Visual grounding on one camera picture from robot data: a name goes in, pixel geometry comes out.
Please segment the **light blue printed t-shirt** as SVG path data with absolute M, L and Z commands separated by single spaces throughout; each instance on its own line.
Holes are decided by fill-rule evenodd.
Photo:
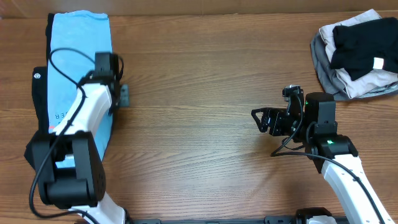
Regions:
M 90 58 L 94 58 L 96 52 L 113 51 L 108 15 L 86 10 L 55 14 L 50 46 L 51 51 L 61 48 L 52 55 L 53 64 L 47 66 L 49 133 L 52 133 L 76 98 L 76 86 L 57 70 L 78 82 L 94 69 L 94 64 L 69 48 Z

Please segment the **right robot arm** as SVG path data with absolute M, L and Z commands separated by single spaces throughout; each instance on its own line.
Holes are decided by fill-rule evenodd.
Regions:
M 305 156 L 315 164 L 350 223 L 392 223 L 364 173 L 351 139 L 337 133 L 336 102 L 328 93 L 284 94 L 286 108 L 251 111 L 260 132 L 282 136 L 272 157 Z

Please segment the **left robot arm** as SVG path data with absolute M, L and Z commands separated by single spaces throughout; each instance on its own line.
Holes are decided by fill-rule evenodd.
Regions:
M 95 136 L 104 116 L 118 109 L 123 59 L 97 52 L 94 69 L 75 82 L 76 98 L 52 133 L 32 140 L 35 177 L 31 212 L 43 219 L 77 214 L 88 223 L 132 223 L 106 193 L 106 176 Z

